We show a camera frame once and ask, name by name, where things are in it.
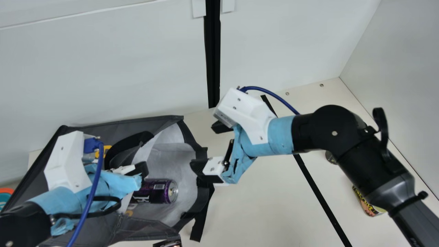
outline white mount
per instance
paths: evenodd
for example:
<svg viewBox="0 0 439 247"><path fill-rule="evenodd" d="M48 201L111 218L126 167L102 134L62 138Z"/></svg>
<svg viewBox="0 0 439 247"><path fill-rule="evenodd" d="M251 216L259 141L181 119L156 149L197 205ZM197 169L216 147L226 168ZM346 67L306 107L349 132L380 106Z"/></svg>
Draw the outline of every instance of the white mount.
<svg viewBox="0 0 439 247"><path fill-rule="evenodd" d="M241 125L253 145L268 142L268 124L277 118L263 101L234 88L221 99L213 115L229 128Z"/></svg>
<svg viewBox="0 0 439 247"><path fill-rule="evenodd" d="M91 186L84 170L84 140L93 136L74 131L59 136L44 169L49 190L63 186L73 193Z"/></svg>

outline blue tape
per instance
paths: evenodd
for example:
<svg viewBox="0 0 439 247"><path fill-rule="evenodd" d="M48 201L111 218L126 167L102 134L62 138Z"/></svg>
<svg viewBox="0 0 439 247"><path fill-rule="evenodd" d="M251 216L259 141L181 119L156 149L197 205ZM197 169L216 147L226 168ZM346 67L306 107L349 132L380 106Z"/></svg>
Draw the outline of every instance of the blue tape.
<svg viewBox="0 0 439 247"><path fill-rule="evenodd" d="M252 165L252 163L256 160L255 158L250 158L245 154L244 150L242 150L240 143L241 134L245 134L245 131L242 129L240 125L235 126L235 141L233 142L233 152L230 158L230 166L229 169L221 174L221 177L224 179L226 183L236 184L241 178L242 174Z"/></svg>
<svg viewBox="0 0 439 247"><path fill-rule="evenodd" d="M253 145L244 129L234 127L235 141L230 159L229 169L221 174L226 183L236 184L242 174L259 156L270 156L293 153L293 137L291 125L294 116L276 118L268 125L268 143Z"/></svg>
<svg viewBox="0 0 439 247"><path fill-rule="evenodd" d="M268 143L253 145L245 131L241 133L240 143L250 157L292 154L294 150L291 125L294 116L275 118L268 125Z"/></svg>
<svg viewBox="0 0 439 247"><path fill-rule="evenodd" d="M96 164L84 167L89 174L91 181L94 179L96 172ZM140 175L125 176L107 171L101 172L101 177L97 184L96 196L116 196L122 199L127 194L139 190L142 177ZM29 201L38 204L47 215L50 214L80 214L87 203L87 195L90 193L91 186L83 189L76 194L66 187L57 187L51 191L36 196ZM107 209L116 202L93 202L90 212L101 211L102 208ZM78 220L60 218L50 229L52 236L64 234L73 229Z"/></svg>

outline white wall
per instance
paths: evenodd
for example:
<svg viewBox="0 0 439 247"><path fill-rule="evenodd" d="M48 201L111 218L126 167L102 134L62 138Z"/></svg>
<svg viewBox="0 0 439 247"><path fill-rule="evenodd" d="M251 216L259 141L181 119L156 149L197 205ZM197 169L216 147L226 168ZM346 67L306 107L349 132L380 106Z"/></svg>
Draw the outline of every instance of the white wall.
<svg viewBox="0 0 439 247"><path fill-rule="evenodd" d="M0 182L62 124L207 108L203 18L191 0L146 1L0 0ZM222 93L337 77L379 1L237 0Z"/></svg>
<svg viewBox="0 0 439 247"><path fill-rule="evenodd" d="M221 93L338 77L380 0L236 0L221 15Z"/></svg>
<svg viewBox="0 0 439 247"><path fill-rule="evenodd" d="M0 29L0 182L62 124L207 108L205 67L190 0Z"/></svg>
<svg viewBox="0 0 439 247"><path fill-rule="evenodd" d="M439 196L439 1L383 0L341 79Z"/></svg>

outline white floor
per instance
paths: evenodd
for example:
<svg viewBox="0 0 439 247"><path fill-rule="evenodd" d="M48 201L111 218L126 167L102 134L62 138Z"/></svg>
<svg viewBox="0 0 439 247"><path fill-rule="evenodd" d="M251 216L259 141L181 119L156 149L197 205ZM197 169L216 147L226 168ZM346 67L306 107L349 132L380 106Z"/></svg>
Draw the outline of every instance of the white floor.
<svg viewBox="0 0 439 247"><path fill-rule="evenodd" d="M341 105L376 128L339 78L278 93L302 114L324 105ZM279 117L291 115L275 99L269 97L269 100ZM210 129L214 121L211 110L185 116L197 142L209 148L208 155L222 156L233 135L214 134ZM389 129L391 138L392 126ZM389 149L415 176L416 192L424 190L430 194L424 203L439 215L439 201L392 143ZM303 154L302 158L353 246L409 246L390 217L371 218L363 212L352 192L352 184L341 169L326 161L323 151ZM218 187L209 205L201 243L189 240L191 228L192 223L181 231L185 247L343 246L291 155L260 157L239 184ZM156 242L120 242L113 246L144 247Z"/></svg>

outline black cable tie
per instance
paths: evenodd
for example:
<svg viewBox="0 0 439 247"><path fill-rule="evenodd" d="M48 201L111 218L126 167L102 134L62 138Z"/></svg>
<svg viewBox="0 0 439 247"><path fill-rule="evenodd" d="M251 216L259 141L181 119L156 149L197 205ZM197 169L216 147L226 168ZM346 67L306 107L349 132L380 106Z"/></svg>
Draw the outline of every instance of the black cable tie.
<svg viewBox="0 0 439 247"><path fill-rule="evenodd" d="M407 206L414 204L417 201L423 200L427 197L428 197L428 194L425 191L421 191L421 192L419 192L419 194L417 196L414 196L414 197L411 197L411 198L405 200L403 203L401 203L400 205L398 205L398 206L394 207L392 210L390 210L389 216L393 217L397 213L399 213L402 209L406 208Z"/></svg>
<svg viewBox="0 0 439 247"><path fill-rule="evenodd" d="M389 150L387 150L387 142L389 141L389 128L387 126L387 119L385 117L383 108L374 108L372 115L374 116L374 120L378 125L378 131L381 131L381 156L383 157L385 162L389 162L391 160Z"/></svg>

